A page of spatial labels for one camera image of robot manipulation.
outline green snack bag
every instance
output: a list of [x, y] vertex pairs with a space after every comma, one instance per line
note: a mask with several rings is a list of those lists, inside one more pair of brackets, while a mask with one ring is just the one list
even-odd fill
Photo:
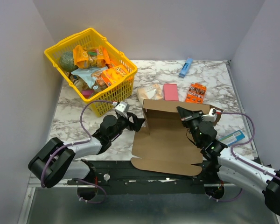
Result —
[[60, 67], [67, 72], [78, 69], [78, 66], [74, 65], [73, 52], [71, 51], [64, 52], [59, 59], [59, 63]]

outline box flap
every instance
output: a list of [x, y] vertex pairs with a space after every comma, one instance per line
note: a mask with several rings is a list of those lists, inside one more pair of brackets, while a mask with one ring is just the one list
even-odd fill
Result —
[[185, 176], [196, 176], [201, 173], [202, 167], [184, 164], [180, 162], [171, 162], [168, 164], [166, 161], [150, 160], [131, 158], [131, 163], [134, 167], [141, 170], [150, 170], [154, 172], [161, 172], [167, 174], [178, 174]]
[[135, 133], [132, 154], [141, 158], [158, 161], [202, 163], [200, 149], [186, 137], [187, 129], [160, 128], [150, 133], [145, 128]]
[[143, 109], [148, 110], [157, 110], [157, 111], [165, 111], [165, 112], [177, 112], [176, 107], [182, 107], [191, 111], [203, 111], [204, 113], [209, 113], [212, 105], [207, 104], [195, 104], [188, 102], [180, 102], [180, 101], [166, 101], [166, 100], [153, 100], [153, 99], [145, 99], [143, 103]]

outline blue box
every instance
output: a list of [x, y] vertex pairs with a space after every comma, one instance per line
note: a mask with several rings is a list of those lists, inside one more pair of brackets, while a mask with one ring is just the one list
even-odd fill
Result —
[[219, 139], [219, 141], [230, 146], [230, 145], [242, 140], [244, 137], [245, 137], [245, 135], [242, 133], [242, 131], [237, 130], [234, 133], [231, 133], [231, 134]]
[[187, 59], [186, 63], [183, 65], [181, 72], [179, 73], [179, 77], [185, 78], [186, 74], [188, 73], [191, 67], [192, 62], [193, 62], [192, 58]]

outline blue package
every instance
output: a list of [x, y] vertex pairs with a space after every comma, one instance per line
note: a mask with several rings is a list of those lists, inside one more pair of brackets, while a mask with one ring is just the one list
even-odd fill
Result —
[[179, 73], [179, 77], [185, 78], [186, 74], [188, 73], [191, 67], [192, 61], [193, 61], [192, 58], [187, 59], [186, 63], [183, 65], [181, 72]]
[[95, 75], [95, 73], [98, 72], [98, 74], [100, 74], [102, 71], [107, 70], [107, 69], [108, 69], [107, 66], [105, 66], [103, 68], [91, 67], [88, 69], [74, 70], [71, 72], [71, 74], [74, 76], [79, 76], [81, 79], [84, 80], [84, 82], [86, 82], [86, 84], [89, 86], [89, 88], [91, 88], [97, 80], [97, 76]]
[[245, 135], [242, 133], [241, 130], [237, 130], [234, 133], [231, 133], [221, 139], [219, 139], [220, 142], [230, 146], [240, 140], [242, 140], [245, 137]]

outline flattened cardboard box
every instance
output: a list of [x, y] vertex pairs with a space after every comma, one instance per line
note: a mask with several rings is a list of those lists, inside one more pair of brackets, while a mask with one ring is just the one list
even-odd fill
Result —
[[[187, 129], [182, 126], [176, 107], [208, 114], [212, 105], [179, 101], [145, 99], [143, 114], [146, 127], [135, 133], [132, 164], [142, 170], [195, 176], [202, 168], [194, 165], [202, 163], [200, 149], [186, 137]], [[218, 115], [214, 125], [220, 120]]]

